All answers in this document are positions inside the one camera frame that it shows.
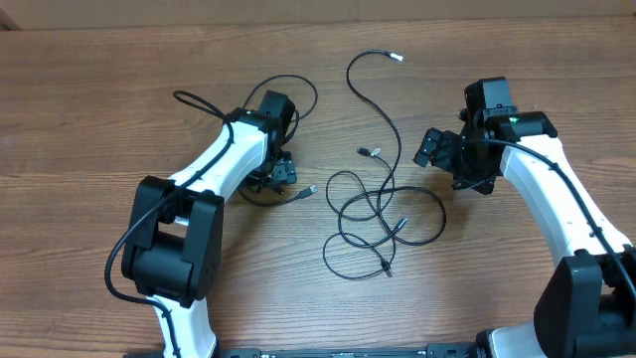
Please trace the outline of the black thin cable silver tip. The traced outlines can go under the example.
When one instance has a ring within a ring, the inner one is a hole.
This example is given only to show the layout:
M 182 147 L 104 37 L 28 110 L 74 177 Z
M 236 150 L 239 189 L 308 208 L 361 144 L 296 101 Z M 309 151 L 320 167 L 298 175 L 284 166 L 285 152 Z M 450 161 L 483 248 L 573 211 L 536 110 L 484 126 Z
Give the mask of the black thin cable silver tip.
M 388 177 L 385 179 L 385 181 L 383 182 L 380 191 L 379 191 L 379 195 L 378 195 L 378 199 L 381 199 L 382 195 L 384 193 L 388 193 L 389 192 L 389 183 L 395 178 L 395 172 L 398 168 L 399 162 L 401 160 L 401 155 L 402 155 L 402 141 L 401 141 L 401 136 L 399 134 L 398 128 L 395 124 L 395 122 L 387 115 L 387 113 L 379 106 L 377 105 L 373 100 L 371 100 L 370 98 L 368 98 L 367 96 L 365 96 L 364 94 L 362 94 L 361 92 L 359 92 L 353 85 L 352 80 L 351 80 L 351 70 L 354 66 L 354 64 L 356 63 L 357 60 L 361 59 L 362 57 L 365 56 L 371 56 L 371 55 L 378 55 L 378 56 L 383 56 L 385 58 L 388 58 L 392 61 L 395 62 L 402 62 L 403 61 L 403 56 L 395 53 L 395 52 L 391 52 L 391 51 L 387 51 L 387 50 L 380 50 L 380 49 L 371 49 L 371 50 L 366 50 L 363 51 L 361 53 L 359 53 L 358 55 L 356 55 L 349 63 L 349 65 L 347 66 L 346 69 L 346 74 L 345 74 L 345 79 L 346 79 L 346 83 L 347 86 L 349 88 L 349 90 L 361 101 L 365 102 L 366 104 L 368 104 L 370 107 L 372 107 L 386 122 L 387 124 L 390 126 L 391 130 L 393 131 L 395 138 L 396 138 L 396 142 L 397 142 L 397 157 L 395 160 L 395 163 L 390 167 L 390 171 L 388 174 Z

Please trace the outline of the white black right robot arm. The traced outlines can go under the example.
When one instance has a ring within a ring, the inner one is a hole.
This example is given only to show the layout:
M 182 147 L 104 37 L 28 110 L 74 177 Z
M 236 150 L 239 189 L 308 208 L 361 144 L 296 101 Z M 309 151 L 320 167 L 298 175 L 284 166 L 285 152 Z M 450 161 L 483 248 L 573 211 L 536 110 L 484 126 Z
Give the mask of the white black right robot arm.
M 530 320 L 484 330 L 457 347 L 465 357 L 619 357 L 635 352 L 635 248 L 574 174 L 554 125 L 521 112 L 503 77 L 465 91 L 460 132 L 430 128 L 414 162 L 483 195 L 498 177 L 519 192 L 555 270 Z

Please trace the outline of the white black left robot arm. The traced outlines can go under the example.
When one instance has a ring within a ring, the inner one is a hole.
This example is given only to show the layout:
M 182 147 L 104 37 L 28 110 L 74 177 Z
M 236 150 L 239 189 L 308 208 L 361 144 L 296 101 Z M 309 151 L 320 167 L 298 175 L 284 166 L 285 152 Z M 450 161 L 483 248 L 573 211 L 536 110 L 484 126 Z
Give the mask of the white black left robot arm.
M 219 117 L 222 131 L 186 168 L 138 184 L 129 227 L 112 255 L 121 257 L 122 275 L 135 284 L 132 301 L 157 314 L 164 339 L 157 356 L 211 357 L 217 337 L 207 295 L 221 264 L 225 204 L 249 175 L 266 182 L 282 160 L 296 108 L 273 90 L 258 109 L 230 113 L 189 92 L 174 96 Z

